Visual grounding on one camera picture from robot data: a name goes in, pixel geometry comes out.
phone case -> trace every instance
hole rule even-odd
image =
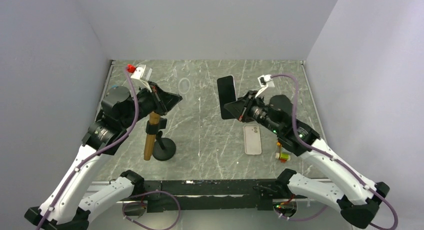
[[[258,125],[244,125],[244,152],[247,155],[259,155],[262,153],[261,132]]]

phone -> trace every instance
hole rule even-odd
[[[220,77],[216,80],[218,85],[218,96],[219,96],[219,107],[221,108],[221,118],[234,119],[235,117],[224,108],[225,104],[235,102],[236,86],[234,83],[234,77],[232,75]]]
[[[244,125],[244,152],[248,155],[262,153],[261,132],[259,126],[254,124]]]

black smartphone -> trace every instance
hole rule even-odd
[[[232,75],[220,77],[216,80],[218,85],[219,107],[221,108],[222,119],[234,119],[234,116],[224,108],[227,103],[232,103],[237,100],[236,86]]]

table surface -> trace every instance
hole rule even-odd
[[[231,180],[276,178],[285,168],[309,178],[325,178],[315,167],[292,155],[290,161],[275,159],[278,151],[275,134],[260,126],[262,154],[245,154],[245,123],[222,120],[217,79],[233,75],[237,96],[257,90],[257,77],[264,74],[291,73],[299,81],[297,118],[322,134],[310,90],[299,61],[291,60],[130,60],[114,61],[107,89],[129,87],[123,68],[127,64],[144,64],[153,69],[150,80],[164,91],[180,93],[183,100],[165,118],[163,137],[176,144],[176,154],[168,161],[143,159],[146,122],[140,120],[114,157],[100,170],[96,180],[108,181],[131,169],[146,180]],[[271,96],[284,94],[293,100],[294,83],[279,78],[275,88],[265,91]]]

yellow component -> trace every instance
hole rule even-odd
[[[279,159],[284,159],[284,160],[287,160],[287,161],[289,161],[290,160],[290,155],[289,154],[286,154],[286,153],[280,153],[279,154]]]

